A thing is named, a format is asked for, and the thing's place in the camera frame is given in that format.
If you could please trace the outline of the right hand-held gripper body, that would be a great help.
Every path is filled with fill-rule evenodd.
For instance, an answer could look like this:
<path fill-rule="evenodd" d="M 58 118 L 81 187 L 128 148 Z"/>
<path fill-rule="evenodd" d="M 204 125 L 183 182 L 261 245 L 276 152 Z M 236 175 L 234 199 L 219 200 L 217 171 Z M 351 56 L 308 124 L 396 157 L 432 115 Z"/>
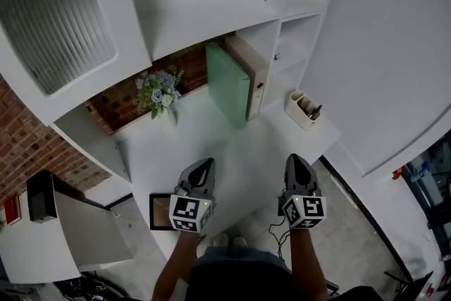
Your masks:
<path fill-rule="evenodd" d="M 284 183 L 278 197 L 278 215 L 285 217 L 291 230 L 314 228 L 327 217 L 327 202 L 317 174 L 301 156 L 291 154 L 287 158 Z"/>

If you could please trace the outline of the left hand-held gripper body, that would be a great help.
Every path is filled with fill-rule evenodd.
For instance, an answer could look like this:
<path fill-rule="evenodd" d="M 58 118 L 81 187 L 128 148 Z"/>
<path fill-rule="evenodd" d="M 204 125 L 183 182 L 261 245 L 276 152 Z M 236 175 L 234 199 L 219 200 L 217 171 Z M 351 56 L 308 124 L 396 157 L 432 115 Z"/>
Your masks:
<path fill-rule="evenodd" d="M 187 167 L 171 195 L 169 219 L 178 231 L 201 233 L 216 207 L 216 161 L 202 159 Z"/>

